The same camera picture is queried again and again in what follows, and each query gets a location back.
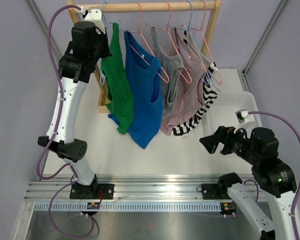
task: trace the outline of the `white basket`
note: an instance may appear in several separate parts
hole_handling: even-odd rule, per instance
[[[213,134],[219,126],[237,127],[239,125],[236,112],[241,109],[258,111],[255,97],[247,91],[237,93],[220,93],[206,113],[208,130],[205,135]],[[250,137],[252,129],[262,127],[261,119],[258,114],[254,114],[254,124],[248,127],[247,133]]]

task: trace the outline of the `mauve tank top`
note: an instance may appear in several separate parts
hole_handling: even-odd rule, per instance
[[[203,86],[204,81],[201,79],[206,73],[204,62],[200,62],[198,56],[193,50],[185,44],[180,38],[177,30],[173,27],[171,29],[172,39],[181,49],[181,57],[184,67],[188,70],[192,83],[188,84],[182,77],[178,81],[178,96],[174,106],[173,113],[162,120],[160,129],[168,136],[171,135],[174,126],[184,123],[193,117],[196,112],[204,107]],[[175,48],[171,48],[170,55],[176,55]],[[182,74],[189,78],[185,70]]]

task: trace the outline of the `wooden clothes rack frame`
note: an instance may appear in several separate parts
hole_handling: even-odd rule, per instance
[[[193,5],[194,11],[204,11],[205,5],[202,1],[194,1],[191,2]],[[74,0],[68,0],[67,5],[77,5],[79,7],[84,7],[86,9],[88,8],[103,8],[102,4],[75,4]],[[206,10],[210,11],[210,16],[208,20],[208,24],[205,30],[205,39],[206,43],[209,46],[212,40],[212,36],[215,30],[215,26],[218,19],[218,14],[220,11],[220,7],[222,4],[222,0],[213,0],[213,1],[207,1],[206,3]],[[169,12],[169,6],[166,2],[148,2],[148,3],[140,3],[142,7],[143,12]],[[170,2],[171,9],[173,12],[176,11],[191,11],[191,6],[188,2]],[[72,19],[73,24],[80,22],[80,16],[78,10],[74,8],[68,9],[70,17]],[[140,8],[136,3],[115,3],[115,4],[105,4],[104,13],[135,13],[140,12]],[[201,52],[206,55],[207,54],[207,46],[205,42],[202,43]],[[108,96],[108,85],[107,82],[104,83],[104,85],[101,84],[100,81],[100,70],[99,67],[95,66],[94,76],[96,78],[96,81],[100,87],[100,96],[98,101],[98,110],[100,113],[109,113],[109,110],[107,109],[106,105],[110,103]]]

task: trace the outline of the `gray wall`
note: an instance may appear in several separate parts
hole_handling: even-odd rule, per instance
[[[24,0],[0,0],[0,240],[11,236],[53,114],[57,81]]]
[[[248,81],[258,109],[286,118],[300,133],[300,0],[287,4],[248,73]],[[300,147],[294,133],[270,117],[263,117],[262,123],[274,130],[280,142],[279,157],[299,179]]]
[[[37,4],[45,21],[48,23],[57,8],[62,7],[66,0],[33,0]],[[185,0],[173,0],[172,2],[184,2]],[[111,3],[133,3],[133,0],[108,0]],[[140,0],[140,3],[164,2],[163,0]],[[217,25],[211,42],[211,52],[216,64],[220,68],[243,69],[252,55],[262,33],[271,19],[280,0],[224,0],[219,13]],[[103,3],[103,0],[76,0],[78,4]],[[146,12],[143,19],[143,31],[146,39],[152,45],[150,34],[146,31],[145,23],[164,27],[168,22],[168,12]],[[138,30],[140,13],[106,13],[108,22],[121,20],[121,29]],[[180,27],[188,24],[190,12],[173,12],[171,25]],[[192,26],[200,28],[203,19],[202,11],[195,11],[192,17]],[[68,41],[71,39],[70,31],[60,31],[64,27],[71,27],[69,16],[61,16],[55,22],[52,30],[53,36],[60,50],[64,52]],[[193,31],[196,42],[201,45],[203,37],[200,32]],[[170,44],[164,41],[166,32],[157,32],[159,42],[164,49],[169,49]],[[136,37],[142,44],[142,38]]]

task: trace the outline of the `white table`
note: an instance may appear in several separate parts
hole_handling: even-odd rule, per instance
[[[223,93],[242,91],[236,69],[220,69]],[[190,132],[189,137],[176,139],[163,132],[152,139],[146,149],[139,147],[127,133],[117,131],[108,114],[98,112],[99,87],[90,79],[82,97],[75,126],[76,138],[87,141],[86,158],[96,174],[130,175],[209,175],[250,174],[251,165],[234,154],[222,156],[218,151],[208,154],[199,139],[206,136],[207,121]],[[50,152],[44,168],[45,175],[55,173],[63,160]],[[72,174],[65,168],[61,174]]]

